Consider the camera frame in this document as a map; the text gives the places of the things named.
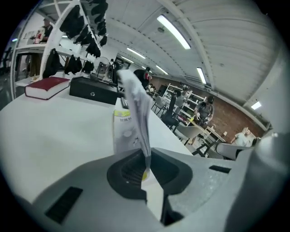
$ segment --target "red book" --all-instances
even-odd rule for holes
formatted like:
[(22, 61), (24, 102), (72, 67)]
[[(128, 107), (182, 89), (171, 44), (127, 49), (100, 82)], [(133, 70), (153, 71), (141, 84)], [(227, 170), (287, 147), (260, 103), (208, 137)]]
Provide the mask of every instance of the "red book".
[(63, 89), (67, 88), (68, 85), (69, 79), (49, 77), (26, 86), (25, 95), (27, 97), (48, 100)]

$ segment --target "black box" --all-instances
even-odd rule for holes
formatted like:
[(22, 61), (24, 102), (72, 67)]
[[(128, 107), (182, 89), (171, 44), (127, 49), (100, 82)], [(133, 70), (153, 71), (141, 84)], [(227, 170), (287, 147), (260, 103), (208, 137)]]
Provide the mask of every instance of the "black box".
[(72, 79), (69, 95), (112, 105), (122, 96), (117, 87), (85, 77)]

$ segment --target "ceiling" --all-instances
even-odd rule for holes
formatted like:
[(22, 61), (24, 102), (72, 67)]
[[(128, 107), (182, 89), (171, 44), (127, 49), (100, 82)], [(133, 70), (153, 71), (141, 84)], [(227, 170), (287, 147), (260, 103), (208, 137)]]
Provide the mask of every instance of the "ceiling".
[[(139, 66), (151, 67), (157, 76), (198, 87), (202, 83), (196, 68), (201, 67), (210, 89), (241, 106), (267, 78), (278, 55), (278, 33), (251, 0), (106, 1), (108, 44), (118, 48), (120, 55)], [(81, 2), (91, 26), (96, 28), (96, 15), (90, 14), (92, 6), (86, 0)], [(178, 28), (191, 49), (185, 50), (162, 26), (157, 20), (161, 14)], [(164, 75), (156, 65), (169, 75)]]

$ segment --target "ceiling light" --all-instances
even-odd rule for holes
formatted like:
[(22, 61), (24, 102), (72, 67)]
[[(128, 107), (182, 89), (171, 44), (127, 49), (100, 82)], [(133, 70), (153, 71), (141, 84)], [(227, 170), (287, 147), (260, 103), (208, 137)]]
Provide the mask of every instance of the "ceiling light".
[(144, 57), (144, 56), (140, 55), (139, 53), (137, 53), (137, 52), (133, 51), (133, 50), (132, 50), (132, 49), (130, 49), (130, 48), (127, 48), (127, 50), (129, 50), (129, 51), (130, 51), (130, 52), (132, 52), (132, 53), (135, 53), (136, 55), (138, 55), (138, 56), (142, 57), (143, 59), (146, 59), (146, 57)]
[(127, 60), (127, 61), (129, 61), (129, 62), (131, 62), (131, 63), (134, 63), (133, 61), (131, 61), (131, 60), (129, 60), (129, 59), (127, 59), (127, 58), (125, 58), (125, 57), (123, 57), (123, 56), (121, 56), (123, 59), (125, 59), (125, 60)]
[(162, 68), (160, 68), (158, 65), (156, 65), (157, 68), (159, 68), (162, 72), (164, 72), (166, 75), (168, 75), (168, 73), (166, 71), (164, 71)]
[(203, 70), (201, 68), (196, 68), (198, 70), (200, 79), (202, 81), (203, 84), (206, 84), (207, 82), (205, 81), (204, 75), (203, 75)]
[(163, 24), (175, 37), (176, 39), (181, 43), (181, 45), (186, 49), (190, 49), (190, 45), (186, 42), (183, 35), (178, 31), (178, 29), (164, 16), (160, 15), (157, 20)]
[(251, 106), (251, 108), (252, 108), (253, 110), (256, 110), (256, 109), (258, 109), (258, 108), (261, 107), (261, 106), (262, 106), (261, 103), (260, 103), (259, 101), (257, 101), (254, 105)]

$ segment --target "brick wall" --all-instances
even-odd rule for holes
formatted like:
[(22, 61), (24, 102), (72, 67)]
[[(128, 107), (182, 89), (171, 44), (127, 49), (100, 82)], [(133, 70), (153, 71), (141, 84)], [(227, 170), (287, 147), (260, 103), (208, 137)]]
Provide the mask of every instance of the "brick wall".
[[(156, 90), (158, 90), (161, 85), (168, 85), (169, 83), (179, 86), (179, 82), (158, 77), (153, 77), (151, 83), (156, 87)], [(190, 87), (190, 89), (194, 94), (201, 97), (208, 97), (210, 95), (208, 92), (196, 89), (194, 87)], [(248, 127), (255, 136), (263, 136), (265, 132), (251, 118), (227, 102), (217, 97), (214, 98), (213, 105), (215, 111), (209, 126), (215, 124), (215, 130), (219, 135), (222, 135), (225, 131), (227, 131), (227, 136), (224, 138), (227, 142), (230, 142), (235, 134), (241, 132), (245, 127)]]

